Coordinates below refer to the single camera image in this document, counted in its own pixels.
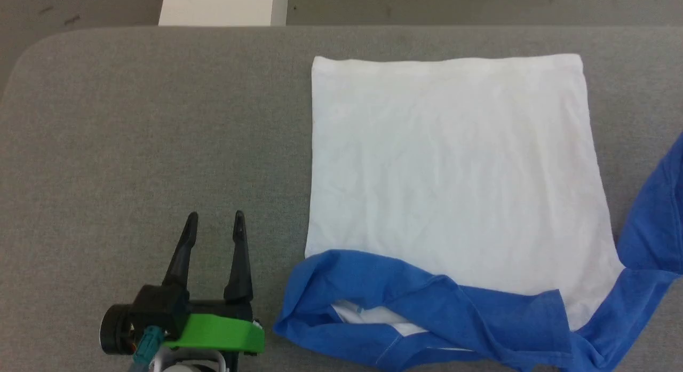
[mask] white cloth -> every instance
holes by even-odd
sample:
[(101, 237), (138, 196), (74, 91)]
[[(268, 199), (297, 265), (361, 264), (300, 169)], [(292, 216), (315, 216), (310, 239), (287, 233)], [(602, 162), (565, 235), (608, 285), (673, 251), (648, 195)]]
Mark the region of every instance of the white cloth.
[(399, 258), (458, 284), (559, 289), (583, 326), (624, 268), (576, 55), (332, 61), (312, 71), (306, 256)]

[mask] floor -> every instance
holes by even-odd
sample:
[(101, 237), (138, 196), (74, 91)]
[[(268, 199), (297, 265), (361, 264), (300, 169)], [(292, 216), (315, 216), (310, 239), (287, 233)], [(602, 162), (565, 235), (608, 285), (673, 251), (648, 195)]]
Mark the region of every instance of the floor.
[[(0, 0), (0, 93), (30, 44), (88, 27), (156, 25), (162, 0)], [(288, 25), (683, 25), (683, 0), (289, 0)]]

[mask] blue cloth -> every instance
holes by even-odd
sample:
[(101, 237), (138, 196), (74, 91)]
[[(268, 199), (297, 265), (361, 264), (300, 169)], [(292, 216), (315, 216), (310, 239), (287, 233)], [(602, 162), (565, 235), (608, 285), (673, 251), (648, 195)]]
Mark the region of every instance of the blue cloth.
[[(613, 370), (683, 272), (683, 134), (647, 180), (617, 244), (625, 265), (593, 318), (570, 331), (558, 291), (537, 296), (463, 287), (395, 258), (349, 250), (311, 256), (293, 270), (275, 332), (301, 347), (382, 370), (497, 360), (565, 372)], [(427, 331), (349, 324), (331, 304), (383, 306)]]

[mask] green plastic part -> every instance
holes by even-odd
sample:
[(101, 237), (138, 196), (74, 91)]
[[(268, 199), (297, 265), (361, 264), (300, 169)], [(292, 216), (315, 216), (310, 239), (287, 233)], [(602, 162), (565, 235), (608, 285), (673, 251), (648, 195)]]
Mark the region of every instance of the green plastic part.
[(177, 341), (164, 341), (168, 348), (263, 353), (266, 335), (250, 321), (222, 318), (215, 314), (194, 313)]

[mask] gray felt tabletop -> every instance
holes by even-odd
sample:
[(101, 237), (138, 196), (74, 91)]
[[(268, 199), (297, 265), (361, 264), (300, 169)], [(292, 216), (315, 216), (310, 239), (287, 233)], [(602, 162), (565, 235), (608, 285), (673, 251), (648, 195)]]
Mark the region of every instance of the gray felt tabletop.
[[(272, 27), (76, 31), (20, 58), (0, 104), (0, 370), (126, 370), (105, 310), (159, 283), (191, 211), (193, 298), (220, 298), (246, 214), (266, 353), (241, 370), (370, 370), (270, 330), (307, 232), (314, 56), (579, 53), (613, 228), (683, 130), (683, 28)], [(680, 370), (677, 283), (621, 371)], [(493, 362), (417, 370), (506, 370)]]

